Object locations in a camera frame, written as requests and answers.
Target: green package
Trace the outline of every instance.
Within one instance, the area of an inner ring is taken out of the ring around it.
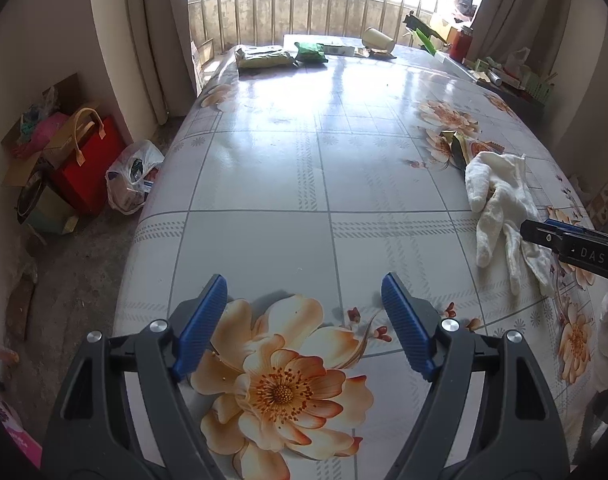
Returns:
[[[415,30],[415,34],[417,34],[417,37],[421,40],[421,43],[423,43],[423,45],[426,47],[428,53],[431,54],[431,56],[435,56],[437,49],[431,43],[431,40],[429,40],[419,28]]]
[[[297,57],[295,60],[302,63],[326,63],[328,59],[324,55],[324,45],[321,43],[295,42]]]

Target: table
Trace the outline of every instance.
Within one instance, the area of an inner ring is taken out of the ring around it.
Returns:
[[[329,56],[324,66],[241,76],[228,56],[178,131],[142,211],[114,333],[167,317],[214,272],[226,277],[235,301],[213,336],[216,351],[181,390],[230,478],[233,464],[247,479],[385,476],[428,390],[381,309],[381,279],[392,270],[412,295],[478,332],[521,331],[574,452],[592,368],[564,380],[558,348],[568,318],[594,328],[608,282],[553,262],[555,297],[543,298],[523,265],[513,296],[501,241],[478,268],[478,216],[464,176],[437,162],[443,153],[427,129],[460,129],[525,153],[541,218],[590,220],[505,103],[434,69],[427,54],[402,50],[394,63]],[[295,395],[288,369],[306,395]],[[271,372],[286,386],[250,379]],[[159,463],[136,376],[127,382],[145,456]],[[480,386],[474,374],[449,463],[466,453]],[[317,405],[302,411],[301,396],[311,395]],[[280,412],[282,426],[259,421],[270,401],[290,410]]]

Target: concrete floor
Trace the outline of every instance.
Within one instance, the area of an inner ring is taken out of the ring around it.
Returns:
[[[165,153],[183,118],[158,128],[153,142]],[[7,338],[20,364],[6,369],[6,400],[24,428],[43,442],[50,410],[81,338],[89,330],[113,331],[122,272],[139,214],[124,216],[108,207],[82,219],[69,235],[45,237],[31,254],[38,283],[31,301],[26,340]]]

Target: curtain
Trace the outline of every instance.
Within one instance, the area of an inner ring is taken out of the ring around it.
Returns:
[[[570,0],[482,0],[472,20],[469,59],[491,56],[498,62],[527,46],[527,63],[548,75],[564,35]]]
[[[196,98],[187,0],[128,0],[140,69],[157,121],[182,117]]]

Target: wall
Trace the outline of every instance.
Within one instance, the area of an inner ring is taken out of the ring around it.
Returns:
[[[608,180],[608,18],[590,84],[555,155],[564,173],[579,175],[592,195]]]
[[[606,31],[603,0],[570,0],[568,21],[552,67],[558,75],[546,105],[540,137],[555,159],[564,158],[564,136],[590,85]]]
[[[91,0],[95,32],[106,72],[130,137],[149,139],[157,119],[148,99],[130,33],[126,0]]]
[[[91,1],[9,0],[0,13],[0,140],[42,90],[74,72],[87,95],[104,102],[103,111],[115,116],[126,136],[95,34]],[[5,170],[0,147],[0,182]],[[17,259],[16,199],[16,190],[0,187],[0,339]]]

